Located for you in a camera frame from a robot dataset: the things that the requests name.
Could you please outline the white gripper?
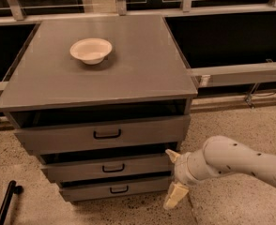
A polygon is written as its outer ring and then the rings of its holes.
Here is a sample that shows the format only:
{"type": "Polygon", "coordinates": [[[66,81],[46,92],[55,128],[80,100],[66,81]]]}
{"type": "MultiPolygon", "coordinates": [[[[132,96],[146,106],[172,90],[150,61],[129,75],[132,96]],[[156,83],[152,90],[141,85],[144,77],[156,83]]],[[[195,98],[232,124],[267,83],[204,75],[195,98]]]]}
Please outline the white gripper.
{"type": "Polygon", "coordinates": [[[188,158],[190,153],[180,155],[178,152],[171,149],[166,149],[165,153],[168,155],[171,162],[175,164],[174,175],[176,182],[172,182],[170,184],[163,203],[163,208],[165,210],[169,210],[175,208],[177,204],[188,194],[189,188],[186,186],[196,185],[197,180],[192,176],[192,173],[188,167],[188,158]]]}

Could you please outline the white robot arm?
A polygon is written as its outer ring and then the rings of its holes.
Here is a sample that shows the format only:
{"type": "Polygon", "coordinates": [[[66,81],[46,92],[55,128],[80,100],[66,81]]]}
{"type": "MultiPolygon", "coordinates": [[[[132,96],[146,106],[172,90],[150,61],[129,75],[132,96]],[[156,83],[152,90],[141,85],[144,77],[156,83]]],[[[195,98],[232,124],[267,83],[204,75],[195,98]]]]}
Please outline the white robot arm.
{"type": "Polygon", "coordinates": [[[228,137],[210,137],[195,152],[179,154],[167,149],[165,153],[174,164],[174,179],[163,204],[166,210],[175,208],[191,186],[234,173],[247,174],[276,188],[276,156],[228,137]]]}

